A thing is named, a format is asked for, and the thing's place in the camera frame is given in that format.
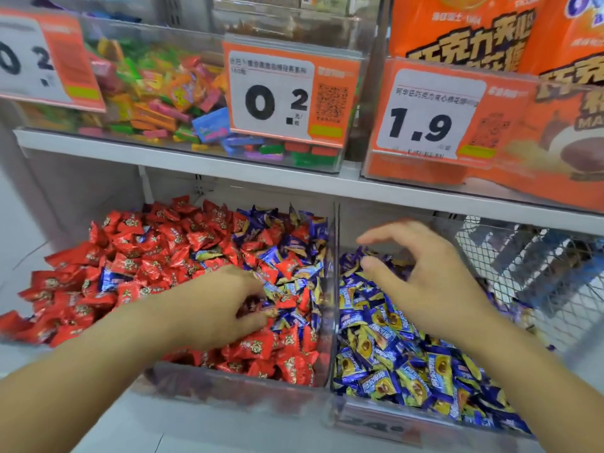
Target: orange price tag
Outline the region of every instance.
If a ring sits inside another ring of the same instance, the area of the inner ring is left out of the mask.
[[[489,168],[535,92],[526,77],[387,59],[370,147]]]
[[[360,60],[223,41],[231,130],[342,148]]]
[[[0,97],[105,111],[75,17],[0,9]]]

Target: qr code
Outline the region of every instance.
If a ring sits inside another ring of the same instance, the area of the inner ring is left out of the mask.
[[[481,119],[470,144],[486,148],[499,147],[502,137],[510,128],[510,121],[504,120],[503,117],[502,113],[491,113]]]
[[[348,101],[348,87],[335,87],[319,84],[316,118],[318,121],[339,124],[344,117],[344,108]]]

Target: store shelf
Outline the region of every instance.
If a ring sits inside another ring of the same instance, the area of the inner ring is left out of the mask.
[[[60,135],[41,130],[18,129],[14,133],[19,145],[26,149],[112,160],[145,167],[167,168],[339,197],[533,224],[539,227],[596,235],[604,233],[604,215],[601,214],[565,210],[545,203],[531,204],[476,196],[472,193],[476,193],[477,190],[468,186],[443,191],[369,181],[360,177],[361,165],[354,162],[344,162],[340,174],[325,174],[164,148]],[[514,197],[523,198],[519,194],[514,194]],[[536,200],[528,196],[525,199],[532,202]]]

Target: right hand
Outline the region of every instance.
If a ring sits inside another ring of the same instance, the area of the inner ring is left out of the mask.
[[[418,221],[406,220],[370,229],[356,242],[387,240],[408,248],[415,257],[409,280],[398,278],[375,257],[364,257],[361,266],[420,330],[464,347],[505,321],[449,241]]]

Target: metal wire rack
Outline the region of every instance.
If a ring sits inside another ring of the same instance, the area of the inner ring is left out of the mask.
[[[467,216],[454,236],[505,304],[531,306],[538,336],[561,356],[604,324],[604,238]]]

